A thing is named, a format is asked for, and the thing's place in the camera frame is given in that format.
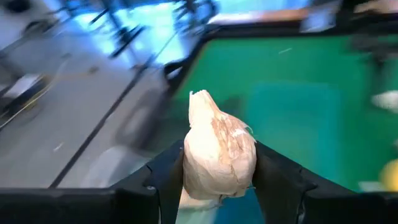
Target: garlic skin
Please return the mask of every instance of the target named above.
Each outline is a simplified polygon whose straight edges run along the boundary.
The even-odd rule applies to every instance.
[[[184,189],[197,200],[242,197],[256,167],[256,141],[248,126],[220,111],[206,90],[190,93],[189,122]]]

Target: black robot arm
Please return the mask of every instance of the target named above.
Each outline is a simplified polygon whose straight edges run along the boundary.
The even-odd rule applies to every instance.
[[[266,223],[397,223],[397,194],[357,194],[261,143],[253,185]],[[0,223],[175,223],[183,142],[107,189],[0,191]]]

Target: green surface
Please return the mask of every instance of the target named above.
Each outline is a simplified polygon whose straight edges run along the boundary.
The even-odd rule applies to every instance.
[[[252,127],[257,140],[313,172],[353,190],[359,190],[360,181],[378,180],[384,164],[396,156],[392,143],[398,138],[398,115],[369,107],[366,93],[371,72],[365,64],[366,56],[350,52],[348,40],[349,37],[301,37],[207,43],[172,99],[150,147],[161,150],[184,138],[189,130],[189,92],[208,90],[222,110]],[[305,106],[315,111],[313,115],[303,112],[286,120],[270,119],[267,114],[277,114],[269,106],[270,101],[275,104],[276,100],[270,99],[286,96],[259,97],[256,89],[273,83],[281,86],[279,92],[284,85],[323,86],[324,90],[316,87],[314,103]],[[398,89],[397,78],[389,88]],[[295,92],[308,93],[301,88],[289,95],[300,96]],[[260,99],[257,105],[253,98]],[[311,105],[323,106],[311,109]],[[312,119],[316,122],[307,125],[305,121],[310,116],[316,117]],[[303,133],[310,137],[300,142]],[[320,144],[311,145],[311,139]]]

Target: garlic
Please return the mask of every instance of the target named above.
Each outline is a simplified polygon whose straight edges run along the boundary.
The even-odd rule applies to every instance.
[[[190,93],[183,186],[190,198],[242,197],[256,166],[256,140],[238,118],[220,111],[206,90]]]

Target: table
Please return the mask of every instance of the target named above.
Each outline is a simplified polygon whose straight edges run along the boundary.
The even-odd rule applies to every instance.
[[[306,10],[273,13],[273,28],[262,22],[275,16],[265,14],[212,21],[214,29],[170,80],[169,106],[146,148],[183,139],[189,92],[208,90],[258,141],[318,175],[355,191],[360,182],[379,181],[396,157],[398,115],[369,106],[371,67],[365,54],[349,49],[354,29],[303,34],[297,19]],[[388,85],[397,89],[398,78]]]

